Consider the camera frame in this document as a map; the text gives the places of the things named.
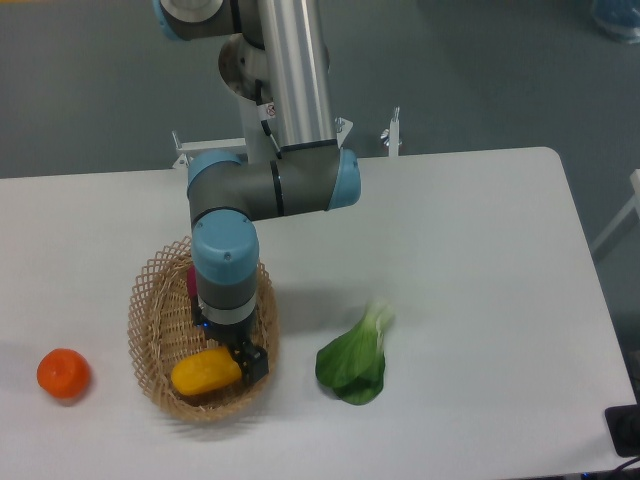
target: blue joint cap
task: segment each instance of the blue joint cap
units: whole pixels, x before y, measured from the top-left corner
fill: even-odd
[[[162,6],[160,5],[160,0],[152,0],[153,1],[153,11],[156,14],[156,18],[158,19],[158,23],[160,24],[160,29],[164,36],[170,40],[180,40],[184,41],[182,38],[176,35],[176,32],[171,30],[169,23],[167,23],[167,19],[164,16],[164,12],[162,11]]]
[[[189,188],[200,173],[205,169],[221,162],[233,162],[241,165],[240,158],[226,150],[209,150],[208,152],[198,155],[189,165],[189,183],[187,184],[187,196],[189,196]]]
[[[253,275],[259,251],[256,228],[235,210],[208,213],[193,228],[193,263],[216,285],[235,285]]]
[[[360,182],[358,157],[351,150],[343,148],[340,151],[340,166],[338,167],[336,186],[333,189],[333,195],[331,195],[327,210],[353,205],[360,199],[361,191],[362,184]]]

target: silver arm tube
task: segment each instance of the silver arm tube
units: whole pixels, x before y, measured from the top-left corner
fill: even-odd
[[[280,145],[335,140],[317,0],[259,0]]]

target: blue container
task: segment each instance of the blue container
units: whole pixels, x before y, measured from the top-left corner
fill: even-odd
[[[594,0],[591,15],[619,42],[640,43],[640,0]]]

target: yellow bell pepper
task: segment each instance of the yellow bell pepper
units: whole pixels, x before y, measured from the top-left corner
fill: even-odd
[[[199,395],[231,385],[242,370],[226,347],[204,350],[181,360],[171,371],[171,382],[182,395]]]

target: wicker basket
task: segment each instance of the wicker basket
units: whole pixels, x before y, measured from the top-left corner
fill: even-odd
[[[217,343],[193,326],[186,272],[192,265],[186,237],[157,252],[136,277],[129,306],[129,353],[138,384],[161,410],[185,421],[216,421],[246,407],[265,388],[278,357],[279,325],[269,274],[258,269],[258,315],[252,341],[269,355],[270,373],[257,384],[241,382],[197,397],[184,397],[171,385],[171,370],[183,358]]]

